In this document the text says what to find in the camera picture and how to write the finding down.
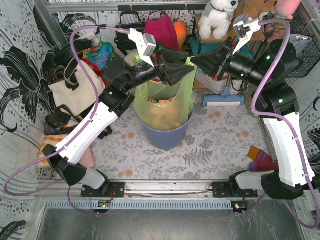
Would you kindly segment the green trash bag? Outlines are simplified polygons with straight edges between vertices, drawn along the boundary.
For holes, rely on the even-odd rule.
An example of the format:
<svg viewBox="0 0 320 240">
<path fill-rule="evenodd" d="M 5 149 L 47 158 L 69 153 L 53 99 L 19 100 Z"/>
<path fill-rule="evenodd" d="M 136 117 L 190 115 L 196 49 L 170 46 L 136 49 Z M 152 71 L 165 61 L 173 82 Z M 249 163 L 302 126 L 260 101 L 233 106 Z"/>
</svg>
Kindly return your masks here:
<svg viewBox="0 0 320 240">
<path fill-rule="evenodd" d="M 182 80 L 173 86 L 150 80 L 135 89 L 133 107 L 141 121 L 148 127 L 174 130 L 184 125 L 193 111 L 193 93 L 197 66 L 186 59 L 185 66 L 193 67 Z"/>
</svg>

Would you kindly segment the blue trash bin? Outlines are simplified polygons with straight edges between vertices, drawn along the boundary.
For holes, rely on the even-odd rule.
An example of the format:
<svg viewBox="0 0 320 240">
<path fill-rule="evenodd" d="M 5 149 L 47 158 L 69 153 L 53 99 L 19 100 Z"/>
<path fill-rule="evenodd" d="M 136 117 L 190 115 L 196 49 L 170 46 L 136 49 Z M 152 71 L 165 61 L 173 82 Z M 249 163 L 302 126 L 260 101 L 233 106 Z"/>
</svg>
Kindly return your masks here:
<svg viewBox="0 0 320 240">
<path fill-rule="evenodd" d="M 142 125 L 142 129 L 149 143 L 157 149 L 168 152 L 169 150 L 178 147 L 178 145 L 184 140 L 194 113 L 195 106 L 193 106 L 193 110 L 189 115 L 188 121 L 181 127 L 173 130 L 156 130 L 144 124 L 139 117 L 138 120 Z"/>
</svg>

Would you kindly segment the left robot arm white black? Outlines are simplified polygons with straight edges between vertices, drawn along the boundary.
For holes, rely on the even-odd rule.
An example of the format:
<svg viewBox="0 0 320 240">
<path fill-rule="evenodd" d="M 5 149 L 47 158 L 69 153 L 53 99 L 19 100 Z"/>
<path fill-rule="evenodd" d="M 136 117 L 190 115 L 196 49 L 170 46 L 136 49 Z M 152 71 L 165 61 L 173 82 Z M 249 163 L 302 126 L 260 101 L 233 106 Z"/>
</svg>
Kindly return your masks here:
<svg viewBox="0 0 320 240">
<path fill-rule="evenodd" d="M 108 177 L 92 168 L 80 164 L 80 159 L 92 142 L 123 113 L 127 111 L 135 97 L 129 93 L 154 78 L 163 84 L 173 86 L 194 70 L 188 65 L 176 65 L 188 57 L 185 51 L 168 48 L 158 43 L 150 59 L 130 66 L 123 58 L 111 58 L 104 71 L 108 85 L 99 96 L 98 104 L 81 123 L 55 146 L 46 145 L 44 155 L 51 167 L 69 186 L 82 184 L 86 190 L 99 197 L 106 195 L 110 181 Z"/>
</svg>

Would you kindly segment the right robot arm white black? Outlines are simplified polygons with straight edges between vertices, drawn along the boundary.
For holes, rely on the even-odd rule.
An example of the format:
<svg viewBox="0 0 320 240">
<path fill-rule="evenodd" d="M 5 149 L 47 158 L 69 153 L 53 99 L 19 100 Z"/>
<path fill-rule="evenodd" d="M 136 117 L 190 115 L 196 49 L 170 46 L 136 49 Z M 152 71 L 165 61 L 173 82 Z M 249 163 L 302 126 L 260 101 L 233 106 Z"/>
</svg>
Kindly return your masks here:
<svg viewBox="0 0 320 240">
<path fill-rule="evenodd" d="M 227 187 L 231 195 L 263 191 L 274 200 L 293 200 L 320 185 L 302 141 L 298 98 L 285 81 L 300 64 L 296 47 L 288 38 L 274 40 L 258 60 L 231 53 L 231 40 L 227 39 L 217 49 L 193 57 L 191 62 L 210 77 L 226 73 L 256 86 L 251 111 L 261 116 L 271 136 L 278 168 L 231 175 Z"/>
</svg>

